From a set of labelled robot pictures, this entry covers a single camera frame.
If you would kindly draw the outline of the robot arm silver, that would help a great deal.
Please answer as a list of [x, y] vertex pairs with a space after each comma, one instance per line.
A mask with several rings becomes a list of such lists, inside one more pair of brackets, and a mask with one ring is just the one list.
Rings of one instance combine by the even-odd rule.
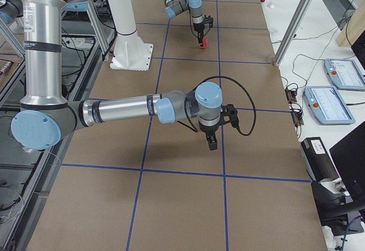
[[172, 19], [189, 11], [190, 22], [193, 25], [193, 35], [197, 38], [200, 48], [206, 47], [204, 39], [205, 25], [210, 24], [211, 17], [203, 14], [202, 0], [163, 0], [165, 12]]
[[[114, 120], [157, 116], [160, 123], [198, 118], [210, 150], [217, 149], [215, 132], [221, 125], [222, 91], [203, 80], [187, 94], [172, 91], [119, 100], [68, 102], [62, 95], [61, 13], [72, 5], [87, 10], [88, 0], [21, 0], [24, 18], [26, 95], [21, 111], [11, 121], [15, 139], [27, 148], [43, 150], [83, 127]], [[116, 28], [116, 55], [112, 69], [146, 71], [153, 44], [137, 34], [131, 0], [108, 0]], [[204, 28], [211, 17], [202, 11], [201, 0], [163, 0], [165, 12], [174, 18], [190, 11], [200, 47], [206, 45]]]

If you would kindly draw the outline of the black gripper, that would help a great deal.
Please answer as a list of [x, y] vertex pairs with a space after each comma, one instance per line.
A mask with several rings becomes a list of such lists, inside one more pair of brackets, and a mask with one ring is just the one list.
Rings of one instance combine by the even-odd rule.
[[199, 46], [200, 46], [200, 44], [202, 43], [202, 40], [204, 38], [204, 21], [199, 22], [199, 23], [194, 23], [193, 22], [193, 28], [194, 28], [195, 31], [198, 31], [197, 32], [197, 40], [198, 40], [198, 43], [199, 43]]
[[219, 129], [220, 125], [203, 125], [199, 123], [199, 128], [202, 132], [206, 134], [206, 140], [208, 142], [208, 147], [210, 151], [217, 150], [218, 142], [216, 139], [216, 131]]

